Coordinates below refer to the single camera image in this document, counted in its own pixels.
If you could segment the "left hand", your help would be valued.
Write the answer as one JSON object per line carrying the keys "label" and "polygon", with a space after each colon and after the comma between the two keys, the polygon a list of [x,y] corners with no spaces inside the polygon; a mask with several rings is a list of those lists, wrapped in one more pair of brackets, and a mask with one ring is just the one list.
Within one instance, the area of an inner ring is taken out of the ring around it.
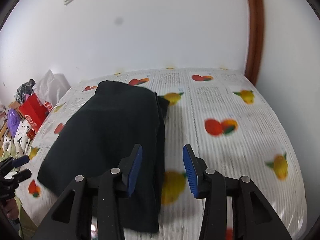
{"label": "left hand", "polygon": [[6,205],[4,206],[4,212],[11,220],[16,220],[18,218],[19,209],[15,198],[7,200]]}

